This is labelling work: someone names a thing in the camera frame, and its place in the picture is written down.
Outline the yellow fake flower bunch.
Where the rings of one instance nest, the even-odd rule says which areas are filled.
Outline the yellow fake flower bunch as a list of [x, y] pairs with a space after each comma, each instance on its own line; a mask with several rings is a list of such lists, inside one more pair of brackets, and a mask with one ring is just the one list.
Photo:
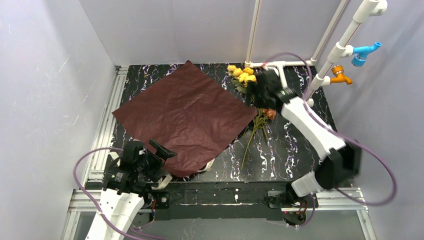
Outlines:
[[[227, 73], [230, 77], [232, 77], [232, 83], [234, 84], [236, 90], [239, 93], [245, 94], [247, 96], [248, 93], [248, 83], [256, 82], [256, 76], [254, 75], [254, 70], [252, 68], [246, 67], [244, 69], [241, 69], [240, 67], [237, 67], [236, 65], [230, 64], [227, 66]], [[250, 145], [252, 143], [252, 140], [254, 138], [254, 134], [257, 131], [257, 122], [258, 122], [258, 113], [256, 113], [256, 116], [252, 120], [252, 131], [250, 133], [250, 137], [248, 138], [246, 148], [244, 150], [244, 154], [242, 157], [242, 162], [240, 168], [243, 169], [245, 165], [245, 161], [247, 158], [247, 154], [250, 148]]]

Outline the red wrapping paper sheet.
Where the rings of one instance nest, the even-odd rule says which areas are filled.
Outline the red wrapping paper sheet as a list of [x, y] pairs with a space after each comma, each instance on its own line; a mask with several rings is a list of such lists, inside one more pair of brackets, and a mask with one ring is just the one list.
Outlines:
[[257, 110], [187, 61], [113, 115], [134, 139], [155, 140], [175, 152], [164, 168], [182, 178], [221, 154], [253, 120]]

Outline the pink fake flower bunch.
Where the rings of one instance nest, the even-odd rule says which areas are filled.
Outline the pink fake flower bunch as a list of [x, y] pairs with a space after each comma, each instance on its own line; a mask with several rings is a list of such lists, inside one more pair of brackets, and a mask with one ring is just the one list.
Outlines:
[[253, 133], [262, 131], [265, 141], [269, 140], [267, 126], [270, 121], [273, 121], [277, 116], [277, 112], [268, 108], [257, 108], [257, 115], [253, 119]]

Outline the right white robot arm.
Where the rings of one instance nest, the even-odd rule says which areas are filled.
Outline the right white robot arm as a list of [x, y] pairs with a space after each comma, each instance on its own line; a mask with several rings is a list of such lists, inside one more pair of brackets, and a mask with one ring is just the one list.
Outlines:
[[294, 202], [309, 194], [331, 190], [356, 176], [360, 170], [362, 150], [335, 133], [318, 117], [294, 90], [284, 88], [274, 70], [254, 73], [246, 93], [253, 105], [271, 109], [292, 123], [317, 152], [321, 164], [313, 171], [286, 185], [283, 199]]

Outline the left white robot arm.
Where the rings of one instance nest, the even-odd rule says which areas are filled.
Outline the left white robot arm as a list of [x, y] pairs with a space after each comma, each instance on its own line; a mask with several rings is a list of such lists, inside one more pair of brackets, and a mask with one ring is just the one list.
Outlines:
[[111, 148], [113, 161], [104, 171], [99, 200], [80, 188], [96, 207], [87, 240], [122, 240], [130, 236], [128, 230], [137, 233], [132, 239], [140, 240], [146, 234], [140, 232], [140, 227], [132, 227], [139, 211], [145, 209], [154, 220], [156, 207], [169, 207], [170, 196], [162, 189], [172, 176], [159, 175], [165, 161], [177, 153], [153, 139], [149, 144], [155, 152], [138, 140], [131, 140], [123, 148]]

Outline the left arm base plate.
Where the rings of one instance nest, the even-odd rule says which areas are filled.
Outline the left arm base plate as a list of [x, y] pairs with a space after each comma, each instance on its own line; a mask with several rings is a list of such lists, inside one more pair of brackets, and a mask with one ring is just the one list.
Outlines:
[[170, 206], [171, 195], [165, 190], [151, 190], [144, 195], [144, 204], [141, 209], [162, 210]]

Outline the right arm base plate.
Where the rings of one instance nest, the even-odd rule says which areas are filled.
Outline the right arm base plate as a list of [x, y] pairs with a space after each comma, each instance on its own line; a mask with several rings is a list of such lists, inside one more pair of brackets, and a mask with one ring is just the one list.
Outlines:
[[271, 209], [282, 211], [287, 226], [297, 228], [309, 223], [319, 206], [315, 194], [296, 197], [285, 191], [270, 190], [264, 200]]

